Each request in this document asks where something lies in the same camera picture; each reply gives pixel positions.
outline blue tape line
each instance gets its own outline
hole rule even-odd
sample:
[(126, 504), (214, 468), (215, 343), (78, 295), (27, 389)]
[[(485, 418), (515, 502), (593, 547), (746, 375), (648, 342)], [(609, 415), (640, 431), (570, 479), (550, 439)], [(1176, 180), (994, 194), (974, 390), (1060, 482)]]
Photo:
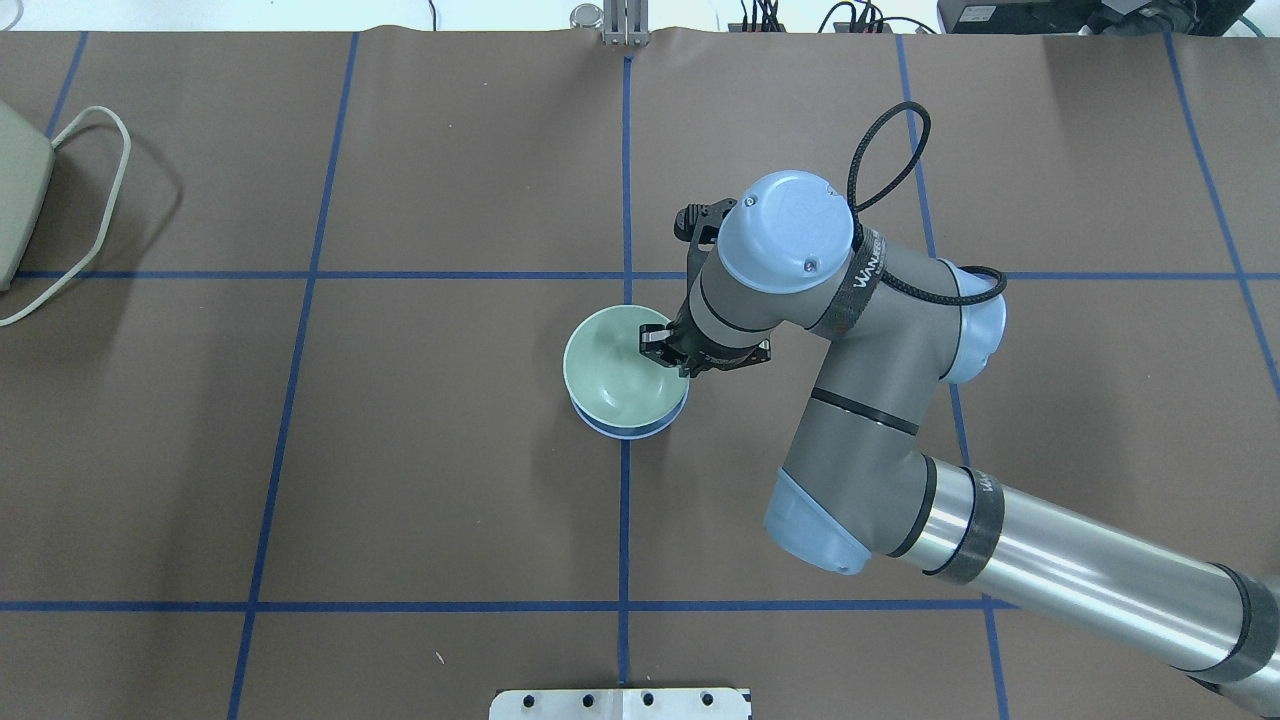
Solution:
[(259, 612), (343, 614), (343, 612), (617, 612), (613, 601), (489, 601), (489, 602), (259, 602)]
[(631, 55), (622, 59), (622, 302), (631, 305)]
[(1034, 272), (1012, 270), (1011, 281), (1234, 281), (1234, 273), (1098, 273), (1098, 272)]
[[(906, 67), (906, 46), (902, 44), (902, 36), (893, 36), (893, 41), (897, 46), (897, 69), (899, 74), (902, 77), (902, 99), (911, 99), (911, 76)], [(911, 147), (915, 149), (918, 142), (915, 132), (915, 118), (911, 113), (906, 115), (906, 129), (911, 138)], [(924, 243), (929, 250), (929, 258), (937, 258), (937, 246), (933, 243), (933, 215), (929, 210), (929, 191), (924, 182), (924, 160), (920, 160), (915, 167), (915, 190), (920, 196), (920, 217), (924, 223)], [(954, 384), (947, 384), (947, 389), (951, 391), (951, 418), (956, 427), (956, 443), (960, 446), (960, 456), (964, 459), (965, 465), (970, 465), (969, 459), (969, 433), (964, 427), (964, 406), (960, 404), (960, 388)], [(983, 593), (982, 596), (982, 611), (987, 620), (987, 651), (991, 655), (991, 675), (996, 685), (996, 708), (1000, 712), (1000, 720), (1009, 720), (1009, 701), (1005, 693), (1005, 670), (1000, 661), (1000, 638), (996, 634), (996, 619), (992, 609), (995, 607), (995, 601), (991, 596)]]
[[(18, 270), (23, 279), (58, 279), (67, 270)], [(1075, 272), (1075, 270), (1010, 270), (1011, 281), (1235, 281), (1235, 273), (1144, 273), (1144, 272)], [(1244, 273), (1251, 281), (1280, 281), (1280, 273)], [(621, 281), (616, 270), (82, 270), (77, 279), (145, 279), (145, 281)], [(685, 273), (671, 270), (636, 270), (634, 281), (684, 281)]]
[(1012, 610), (1000, 600), (636, 600), (634, 612), (892, 612), (908, 610)]
[[(58, 279), (65, 270), (19, 270), (17, 278)], [(86, 281), (287, 281), (306, 279), (306, 270), (81, 270), (77, 279)]]
[[(622, 58), (622, 302), (631, 305), (631, 63)], [(618, 441), (618, 684), (631, 671), (631, 441)]]
[(996, 633), (996, 611), (989, 603), (982, 610), (987, 623), (987, 648), (991, 652), (991, 675), (996, 682), (996, 710), (1000, 720), (1009, 720), (1009, 693), (1005, 692), (1005, 664), (1000, 659), (1000, 635)]
[(257, 537), (257, 552), (253, 559), (253, 575), (250, 580), (250, 609), (244, 612), (244, 628), (241, 634), (241, 647), (236, 659), (236, 675), (232, 680), (232, 697), (227, 708), (228, 720), (239, 714), (241, 692), (244, 688), (244, 671), (248, 666), (250, 646), (253, 641), (253, 605), (262, 589), (262, 571), (266, 566), (266, 548), (271, 538), (271, 520), (275, 518), (275, 500), (280, 488), (280, 470), (284, 466), (284, 448), (289, 438), (289, 421), (293, 418), (293, 400), (298, 389), (298, 373), (302, 366), (302, 351), (306, 347), (307, 324), (311, 320), (311, 301), (315, 296), (315, 273), (320, 269), (320, 252), (324, 250), (324, 229), (329, 217), (329, 199), (333, 193), (333, 178), (338, 170), (338, 155), (342, 149), (342, 129), (347, 118), (347, 101), (351, 97), (351, 78), (356, 69), (356, 50), (360, 47), (360, 33), (351, 33), (351, 47), (347, 50), (347, 69), (342, 81), (342, 97), (338, 100), (338, 119), (333, 129), (333, 145), (329, 149), (329, 167), (325, 172), (324, 193), (320, 197), (320, 215), (316, 218), (316, 234), (311, 246), (311, 277), (302, 293), (302, 311), (298, 315), (298, 332), (293, 342), (293, 359), (289, 363), (289, 380), (284, 391), (284, 407), (280, 411), (280, 429), (275, 441), (275, 456), (271, 460), (271, 479), (266, 488), (266, 502), (262, 507), (262, 527)]
[(577, 270), (320, 270), (317, 279), (406, 281), (618, 281), (617, 272)]
[(244, 612), (247, 602), (172, 602), (129, 600), (12, 600), (0, 612)]
[(244, 612), (244, 624), (241, 626), (241, 647), (239, 652), (236, 653), (236, 674), (232, 676), (232, 697), (227, 703), (227, 717), (228, 720), (236, 720), (239, 716), (239, 700), (244, 689), (244, 673), (248, 670), (248, 647), (253, 641), (253, 623), (257, 620), (257, 614), (253, 607), (250, 606), (248, 611)]
[(1267, 342), (1267, 333), (1262, 328), (1262, 319), (1258, 316), (1258, 309), (1253, 304), (1253, 293), (1249, 291), (1249, 282), (1244, 274), (1244, 264), (1240, 263), (1240, 254), (1235, 249), (1231, 227), (1228, 224), (1226, 213), (1222, 210), (1222, 200), (1217, 195), (1213, 173), (1208, 169), (1208, 160), (1204, 158), (1204, 149), (1199, 142), (1199, 132), (1196, 129), (1196, 119), (1192, 118), (1192, 106), (1187, 100), (1183, 70), (1178, 65), (1178, 54), (1174, 53), (1174, 38), (1167, 32), (1165, 33), (1165, 53), (1169, 54), (1169, 69), (1174, 73), (1174, 86), (1178, 87), (1178, 102), (1183, 106), (1183, 120), (1187, 123), (1187, 135), (1190, 136), (1192, 149), (1196, 151), (1196, 161), (1199, 163), (1204, 187), (1208, 188), (1208, 199), (1213, 204), (1213, 215), (1217, 218), (1219, 229), (1222, 231), (1222, 242), (1226, 243), (1226, 252), (1231, 256), (1231, 266), (1235, 268), (1235, 277), (1240, 283), (1240, 295), (1244, 297), (1244, 306), (1249, 311), (1249, 322), (1253, 323), (1253, 334), (1258, 338), (1262, 361), (1266, 363), (1267, 374), (1271, 375), (1271, 389), (1275, 392), (1276, 400), (1280, 400), (1280, 373), (1276, 372), (1275, 355), (1271, 354), (1271, 343)]
[[(911, 99), (911, 74), (906, 68), (906, 47), (902, 46), (902, 36), (895, 35), (893, 42), (897, 46), (897, 74), (902, 78), (902, 100)], [(915, 152), (920, 138), (915, 129), (915, 113), (906, 113), (906, 133), (911, 140), (911, 152)], [(920, 199), (920, 222), (924, 225), (924, 246), (929, 251), (929, 258), (937, 258), (938, 250), (933, 245), (933, 214), (929, 211), (929, 192), (924, 182), (924, 159), (915, 164), (915, 193)]]
[(58, 92), (58, 101), (54, 102), (54, 113), (49, 117), (49, 124), (45, 126), (45, 137), (54, 137), (54, 129), (58, 128), (58, 120), (61, 119), (63, 105), (67, 104), (67, 96), (72, 92), (72, 81), (76, 79), (76, 70), (79, 69), (79, 59), (84, 55), (84, 45), (87, 44), (88, 33), (82, 32), (76, 44), (76, 53), (72, 54), (72, 64), (67, 68), (63, 88)]
[[(628, 601), (635, 612), (856, 612), (904, 610), (1018, 610), (1016, 605), (979, 600), (648, 600)], [(260, 614), (518, 614), (518, 612), (618, 612), (612, 600), (512, 600), (512, 601), (0, 601), (0, 612), (250, 612)]]
[(618, 684), (631, 665), (631, 441), (618, 441)]

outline green bowl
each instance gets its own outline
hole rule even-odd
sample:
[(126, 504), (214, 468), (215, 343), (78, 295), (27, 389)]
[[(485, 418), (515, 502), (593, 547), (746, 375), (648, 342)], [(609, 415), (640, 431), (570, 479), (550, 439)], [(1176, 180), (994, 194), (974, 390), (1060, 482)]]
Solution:
[(573, 331), (564, 345), (564, 387), (588, 425), (612, 438), (640, 439), (680, 415), (689, 378), (640, 355), (640, 325), (667, 322), (649, 307), (614, 305)]

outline black wire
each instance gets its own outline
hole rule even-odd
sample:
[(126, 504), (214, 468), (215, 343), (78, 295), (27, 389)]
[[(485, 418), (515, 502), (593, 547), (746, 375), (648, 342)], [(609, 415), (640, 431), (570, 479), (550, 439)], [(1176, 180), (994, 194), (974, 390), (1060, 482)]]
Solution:
[[(777, 6), (769, 5), (769, 0), (755, 0), (755, 4), (760, 6), (760, 32), (780, 32)], [(755, 5), (751, 5), (751, 13), (754, 17)]]
[(966, 273), (973, 273), (975, 275), (986, 275), (996, 281), (996, 284), (993, 284), (988, 290), (979, 292), (978, 295), (963, 295), (960, 297), (956, 297), (954, 295), (938, 295), (936, 292), (920, 290), (914, 284), (904, 281), (902, 278), (890, 273), (888, 270), (884, 270), (881, 274), (881, 282), (916, 300), (923, 300), (924, 302), (929, 302), (932, 305), (951, 305), (954, 307), (963, 307), (966, 305), (978, 305), (979, 302), (986, 302), (988, 300), (998, 297), (1001, 292), (1005, 292), (1005, 287), (1009, 286), (1009, 278), (1005, 277), (1005, 273), (1001, 273), (995, 268), (987, 268), (984, 265), (965, 265), (960, 269)]
[(832, 5), (829, 10), (827, 10), (827, 15), (822, 18), (822, 24), (818, 26), (818, 32), (827, 29), (827, 20), (831, 19), (831, 15), (836, 14), (836, 10), (846, 5), (849, 6), (849, 24), (851, 27), (854, 22), (858, 19), (858, 6), (850, 3), (849, 0), (841, 0), (840, 3)]
[[(872, 199), (868, 200), (867, 202), (859, 204), (858, 172), (859, 169), (861, 169), (863, 155), (867, 154), (867, 147), (870, 146), (872, 140), (876, 137), (876, 133), (878, 133), (881, 128), (883, 128), (890, 120), (892, 120), (895, 115), (897, 115), (899, 113), (905, 113), (908, 110), (919, 115), (922, 122), (920, 141), (915, 143), (915, 150), (911, 152), (911, 159), (906, 161), (906, 167), (902, 168), (902, 172), (900, 172), (896, 178), (890, 181), (890, 183), (884, 186), (883, 190), (873, 195)], [(897, 187), (904, 179), (906, 179), (906, 176), (911, 174), (911, 170), (915, 169), (915, 164), (920, 161), (920, 155), (924, 154), (924, 146), (928, 145), (929, 142), (929, 128), (932, 126), (933, 120), (929, 118), (929, 111), (925, 110), (924, 106), (920, 105), (919, 102), (913, 102), (910, 100), (893, 105), (888, 110), (884, 110), (884, 113), (881, 117), (876, 118), (876, 122), (872, 123), (872, 127), (867, 129), (867, 135), (863, 136), (861, 142), (859, 142), (858, 147), (854, 150), (854, 159), (849, 163), (849, 183), (845, 184), (845, 197), (849, 200), (850, 211), (852, 211), (856, 215), (858, 213), (861, 213), (863, 210), (879, 202), (886, 195), (893, 192), (893, 188)]]
[(918, 19), (915, 19), (915, 18), (904, 18), (902, 15), (893, 15), (893, 17), (891, 17), (891, 18), (881, 18), (881, 19), (879, 19), (879, 26), (881, 26), (881, 32), (884, 32), (884, 23), (887, 23), (887, 22), (890, 22), (890, 20), (906, 20), (906, 22), (909, 22), (909, 23), (915, 23), (915, 24), (918, 24), (918, 26), (923, 27), (923, 28), (924, 28), (924, 32), (928, 32), (929, 35), (937, 35), (937, 33), (936, 33), (936, 32), (933, 31), (933, 28), (932, 28), (932, 27), (929, 27), (929, 26), (927, 26), (927, 24), (922, 23), (920, 20), (918, 20)]
[[(867, 149), (870, 146), (872, 140), (874, 140), (876, 133), (878, 133), (881, 128), (883, 128), (891, 119), (893, 119), (895, 115), (905, 113), (908, 110), (919, 115), (922, 123), (920, 140), (919, 142), (915, 143), (915, 150), (911, 151), (911, 159), (906, 161), (906, 167), (902, 168), (902, 172), (900, 172), (897, 177), (895, 177), (887, 186), (884, 186), (884, 190), (877, 192), (876, 195), (872, 196), (870, 200), (865, 202), (858, 202), (858, 172), (861, 169), (863, 165), (863, 155), (867, 154)], [(850, 211), (854, 214), (854, 224), (858, 228), (856, 233), (859, 245), (861, 245), (863, 228), (861, 224), (858, 223), (858, 213), (879, 202), (881, 199), (892, 192), (895, 187), (897, 187), (904, 179), (906, 179), (906, 176), (911, 174), (911, 170), (915, 169), (915, 165), (920, 161), (920, 155), (924, 154), (924, 146), (929, 142), (929, 128), (932, 127), (932, 124), (933, 120), (929, 118), (929, 111), (925, 110), (924, 106), (920, 105), (919, 102), (913, 102), (910, 100), (905, 102), (899, 102), (897, 105), (893, 105), (892, 108), (886, 110), (879, 118), (876, 118), (876, 122), (872, 123), (872, 127), (869, 127), (867, 129), (867, 133), (863, 135), (863, 140), (858, 143), (858, 147), (854, 149), (854, 158), (849, 163), (849, 183), (845, 186), (845, 199), (849, 202)], [(914, 284), (910, 284), (906, 281), (899, 278), (897, 275), (890, 273), (888, 269), (884, 270), (884, 273), (881, 275), (881, 279), (884, 282), (884, 284), (890, 286), (891, 288), (901, 293), (909, 295), (916, 300), (923, 300), (924, 302), (931, 302), (933, 305), (951, 305), (951, 306), (965, 306), (965, 305), (977, 305), (979, 302), (986, 302), (998, 296), (1001, 292), (1005, 292), (1005, 287), (1009, 284), (1009, 279), (1005, 277), (1005, 273), (1001, 273), (1000, 270), (996, 270), (993, 268), (987, 268), (983, 265), (965, 265), (960, 269), (966, 273), (973, 273), (975, 275), (986, 275), (988, 278), (992, 278), (993, 281), (996, 281), (996, 284), (977, 295), (964, 295), (956, 297), (950, 295), (938, 295), (936, 292), (929, 292), (927, 290), (915, 287)]]
[(870, 0), (867, 0), (865, 4), (867, 6), (863, 8), (863, 14), (858, 18), (858, 27), (861, 28), (861, 32), (869, 32), (877, 19), (884, 17), (884, 12)]

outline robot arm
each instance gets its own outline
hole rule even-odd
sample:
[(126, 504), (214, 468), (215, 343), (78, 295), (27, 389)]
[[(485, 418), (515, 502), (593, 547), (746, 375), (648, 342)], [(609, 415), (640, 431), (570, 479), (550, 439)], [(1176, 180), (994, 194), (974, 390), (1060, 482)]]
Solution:
[(986, 279), (856, 228), (844, 197), (803, 172), (765, 176), (741, 202), (691, 206), (684, 220), (689, 293), (671, 324), (641, 328), (643, 354), (696, 375), (767, 360), (782, 322), (831, 341), (765, 516), (783, 548), (842, 574), (873, 552), (901, 557), (1280, 716), (1280, 588), (915, 450), (938, 382), (973, 378), (1000, 343), (1002, 297), (940, 304)]

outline bowl rim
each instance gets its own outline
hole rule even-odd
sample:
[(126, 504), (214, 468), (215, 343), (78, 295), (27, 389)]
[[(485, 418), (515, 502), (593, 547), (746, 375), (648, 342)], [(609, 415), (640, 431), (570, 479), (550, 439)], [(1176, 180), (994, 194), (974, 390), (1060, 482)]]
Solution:
[(588, 324), (590, 324), (593, 320), (595, 320), (600, 315), (604, 315), (607, 313), (616, 313), (620, 309), (639, 309), (639, 310), (644, 310), (646, 313), (653, 314), (653, 318), (654, 318), (655, 323), (660, 322), (660, 323), (666, 324), (666, 323), (671, 322), (662, 313), (654, 310), (653, 307), (648, 307), (645, 305), (623, 304), (623, 305), (609, 305), (608, 307), (602, 307), (602, 309), (596, 310), (595, 313), (591, 313), (590, 315), (588, 315), (586, 319), (584, 319), (581, 323), (577, 324), (576, 328), (573, 328), (573, 333), (568, 336), (568, 341), (564, 342), (564, 354), (561, 357), (561, 375), (562, 375), (562, 378), (564, 380), (564, 389), (568, 391), (570, 400), (573, 402), (573, 406), (580, 413), (582, 413), (584, 415), (588, 415), (589, 418), (591, 418), (596, 423), (602, 423), (602, 424), (608, 425), (611, 428), (618, 428), (618, 429), (623, 429), (623, 430), (631, 430), (631, 429), (635, 429), (635, 428), (643, 428), (645, 425), (650, 425), (653, 423), (657, 423), (657, 421), (662, 420), (663, 418), (666, 418), (667, 415), (669, 415), (672, 410), (675, 410), (676, 407), (680, 407), (681, 404), (685, 402), (685, 398), (689, 397), (689, 378), (680, 378), (680, 380), (682, 380), (682, 384), (684, 384), (684, 392), (681, 392), (676, 397), (676, 401), (672, 402), (669, 407), (667, 407), (666, 410), (663, 410), (660, 415), (658, 415), (655, 418), (646, 419), (646, 420), (640, 421), (640, 423), (634, 423), (634, 424), (616, 424), (616, 423), (611, 423), (608, 420), (604, 420), (602, 418), (596, 418), (594, 414), (591, 414), (590, 411), (588, 411), (586, 407), (582, 406), (582, 402), (579, 400), (577, 393), (573, 392), (572, 383), (570, 383), (570, 380), (568, 380), (568, 368), (567, 368), (567, 364), (568, 364), (568, 351), (570, 351), (570, 347), (573, 346), (573, 341), (577, 340), (577, 336), (582, 331), (582, 328), (585, 328)]

